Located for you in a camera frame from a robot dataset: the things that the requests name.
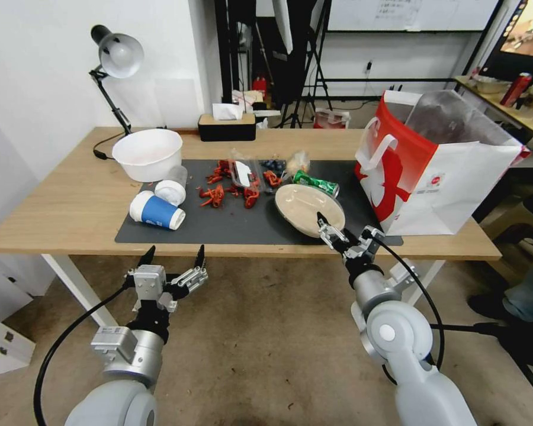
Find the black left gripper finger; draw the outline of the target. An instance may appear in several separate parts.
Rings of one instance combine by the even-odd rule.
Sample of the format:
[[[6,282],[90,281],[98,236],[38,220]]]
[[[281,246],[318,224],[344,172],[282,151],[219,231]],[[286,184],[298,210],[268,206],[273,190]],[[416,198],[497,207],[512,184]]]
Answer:
[[[194,266],[173,280],[173,296],[188,296],[208,280],[205,245],[200,245]]]
[[[133,267],[129,269],[125,275],[125,284],[134,284],[134,274],[137,271],[137,269],[143,265],[151,265],[153,258],[155,256],[156,252],[156,246],[151,246],[150,249],[148,249],[147,252],[145,252],[144,255],[140,258],[138,264],[136,267]]]

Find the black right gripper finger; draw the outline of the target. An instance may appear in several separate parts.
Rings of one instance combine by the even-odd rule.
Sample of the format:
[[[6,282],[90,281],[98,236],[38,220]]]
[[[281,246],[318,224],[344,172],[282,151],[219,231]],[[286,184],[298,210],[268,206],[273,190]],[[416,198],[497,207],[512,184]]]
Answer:
[[[344,263],[362,256],[362,244],[355,235],[338,235],[334,238],[333,249],[342,256]]]
[[[317,224],[319,226],[319,237],[327,245],[333,245],[336,242],[345,243],[346,237],[344,234],[339,231],[333,225],[330,225],[326,217],[321,213],[317,212]]]

